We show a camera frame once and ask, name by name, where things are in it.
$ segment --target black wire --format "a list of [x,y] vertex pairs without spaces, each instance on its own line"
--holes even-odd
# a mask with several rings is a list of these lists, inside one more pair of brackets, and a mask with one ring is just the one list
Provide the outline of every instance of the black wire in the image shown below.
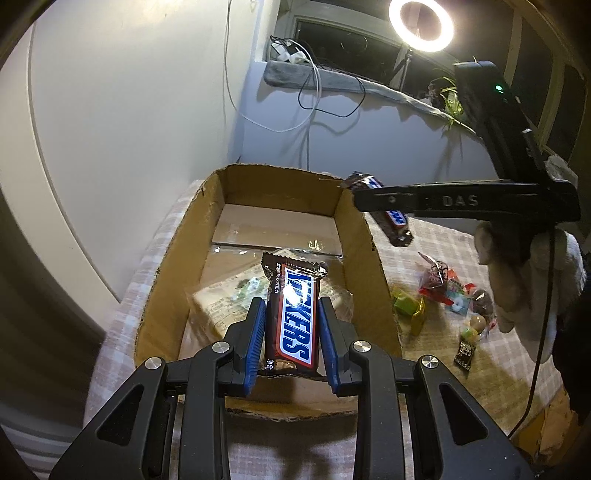
[[[332,116],[337,116],[339,118],[347,118],[351,115],[353,115],[361,106],[361,104],[363,103],[363,101],[365,100],[365,97],[367,96],[367,91],[365,90],[365,85],[363,84],[363,82],[356,77],[355,75],[345,72],[345,71],[341,71],[341,73],[346,73],[347,75],[353,77],[355,80],[357,80],[359,82],[359,87],[361,88],[361,91],[363,92],[363,97],[362,99],[359,101],[359,103],[357,104],[357,106],[350,112],[347,113],[347,115],[339,115],[338,113],[333,113],[333,112],[328,112],[326,110],[322,110],[322,108],[316,108],[317,112],[322,112],[322,113],[326,113],[328,115],[332,115]],[[312,70],[310,70],[310,73],[308,74],[308,76],[306,77],[306,80],[304,81],[304,83],[302,84],[302,86],[300,87],[300,91],[297,94],[297,102],[300,104],[300,107],[302,107],[304,110],[312,110],[313,107],[307,107],[301,104],[301,94],[304,90],[304,87],[306,86],[306,84],[308,83],[308,80],[310,80],[310,76],[312,75]]]
[[525,413],[517,422],[517,425],[513,427],[510,434],[507,435],[509,438],[517,431],[521,424],[525,421],[530,413],[531,405],[534,402],[535,384],[538,380],[538,373],[540,371],[540,363],[542,361],[542,353],[544,351],[544,344],[546,340],[546,330],[548,328],[548,318],[550,317],[550,306],[552,304],[552,288],[554,284],[554,255],[556,250],[556,239],[554,237],[554,226],[550,229],[550,265],[548,266],[548,290],[546,291],[546,308],[544,312],[544,322],[542,323],[542,335],[540,339],[540,347],[538,348],[538,356],[535,359],[534,376],[531,379],[530,396],[527,399],[527,406]]

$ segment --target wall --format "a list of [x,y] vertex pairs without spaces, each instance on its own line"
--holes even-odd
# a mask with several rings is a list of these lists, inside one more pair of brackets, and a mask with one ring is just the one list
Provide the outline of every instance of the wall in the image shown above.
[[[232,3],[237,102],[261,5]],[[41,158],[74,236],[119,299],[176,198],[228,162],[227,7],[59,0],[37,21],[30,83]]]
[[[296,90],[275,89],[263,81],[265,65],[251,65],[242,112],[274,129],[297,125],[309,112],[299,107]],[[312,105],[314,95],[304,94],[303,104]],[[327,92],[319,108],[346,115],[360,100],[361,95]],[[235,138],[241,161],[306,168],[305,130],[277,134],[242,120]],[[447,132],[442,119],[370,96],[349,118],[316,114],[310,130],[310,169],[340,177],[367,171],[387,185],[497,178],[485,147],[469,131],[455,126]],[[459,219],[437,223],[469,232],[475,225]]]

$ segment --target ring light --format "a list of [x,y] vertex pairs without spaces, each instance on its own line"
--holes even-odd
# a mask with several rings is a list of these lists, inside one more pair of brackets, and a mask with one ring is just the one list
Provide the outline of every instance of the ring light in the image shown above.
[[[441,35],[435,40],[423,40],[412,33],[404,22],[402,21],[402,7],[410,2],[417,2],[419,4],[429,7],[441,22]],[[440,51],[447,47],[453,38],[453,22],[452,18],[435,0],[392,0],[390,3],[390,21],[394,30],[402,40],[408,44],[409,47],[422,51]]]

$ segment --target checkered tablecloth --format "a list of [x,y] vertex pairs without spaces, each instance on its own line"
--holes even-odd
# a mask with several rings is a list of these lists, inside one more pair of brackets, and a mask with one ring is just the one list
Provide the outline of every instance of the checkered tablecloth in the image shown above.
[[[141,265],[107,332],[95,366],[86,403],[85,423],[134,371],[134,341],[139,320],[156,271],[186,209],[202,181],[195,181],[172,208],[148,248]],[[410,219],[415,236],[408,248],[393,248],[370,216],[367,221],[389,283],[409,293],[418,287],[425,262],[418,251],[446,262],[460,280],[490,291],[486,267],[478,265],[471,235],[433,223]],[[525,410],[534,362],[515,332],[494,330],[482,342],[472,371],[465,375],[453,365],[458,328],[463,319],[430,304],[421,335],[412,337],[402,320],[400,336],[405,358],[416,360],[430,353],[442,360],[485,410],[509,432]],[[542,365],[530,418],[547,406],[561,386],[552,361]],[[350,479],[355,460],[355,422],[352,418],[277,424],[265,420],[230,417],[226,423],[230,469],[234,480]],[[409,446],[408,430],[405,444]],[[412,464],[407,455],[407,472]]]

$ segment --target round candy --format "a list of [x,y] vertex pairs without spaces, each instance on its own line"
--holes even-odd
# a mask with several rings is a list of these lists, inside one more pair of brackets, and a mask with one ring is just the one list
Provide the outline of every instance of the round candy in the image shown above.
[[486,319],[482,315],[472,315],[470,327],[474,328],[478,333],[482,333],[486,327]]
[[468,343],[476,343],[478,341],[478,332],[472,327],[467,327],[462,330],[462,338]]

